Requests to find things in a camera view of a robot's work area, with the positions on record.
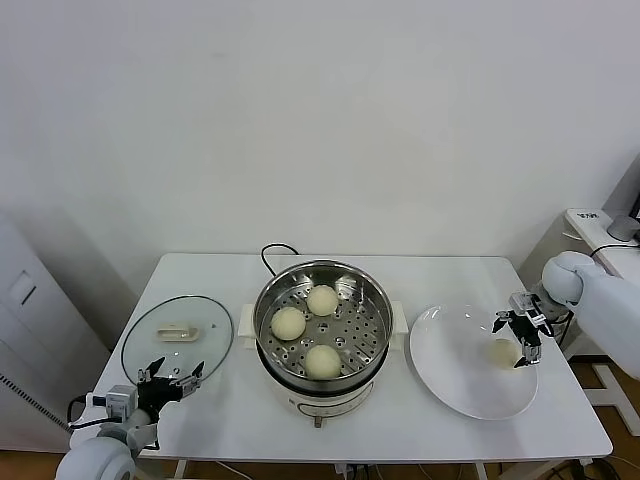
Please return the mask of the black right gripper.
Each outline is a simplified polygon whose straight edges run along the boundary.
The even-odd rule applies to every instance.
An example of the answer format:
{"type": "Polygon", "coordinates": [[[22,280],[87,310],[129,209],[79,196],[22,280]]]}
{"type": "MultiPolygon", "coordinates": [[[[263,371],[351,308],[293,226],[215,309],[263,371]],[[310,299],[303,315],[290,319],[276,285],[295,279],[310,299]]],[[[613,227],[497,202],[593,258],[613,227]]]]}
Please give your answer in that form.
{"type": "Polygon", "coordinates": [[[492,333],[496,334],[507,324],[509,324],[513,334],[522,344],[522,356],[514,364],[514,368],[538,364],[541,360],[541,340],[538,328],[527,317],[503,310],[496,313],[492,333]]]}

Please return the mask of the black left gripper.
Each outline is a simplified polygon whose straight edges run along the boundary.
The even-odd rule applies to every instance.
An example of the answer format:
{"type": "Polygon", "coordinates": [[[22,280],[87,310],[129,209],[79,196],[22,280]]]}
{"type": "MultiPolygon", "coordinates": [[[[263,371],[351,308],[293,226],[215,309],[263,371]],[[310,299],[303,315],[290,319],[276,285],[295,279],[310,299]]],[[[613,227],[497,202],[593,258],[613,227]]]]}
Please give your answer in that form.
{"type": "Polygon", "coordinates": [[[150,419],[158,419],[161,410],[169,402],[179,402],[193,394],[202,382],[205,362],[200,362],[190,375],[180,379],[154,378],[165,361],[161,357],[146,368],[138,370],[138,408],[150,419]]]}

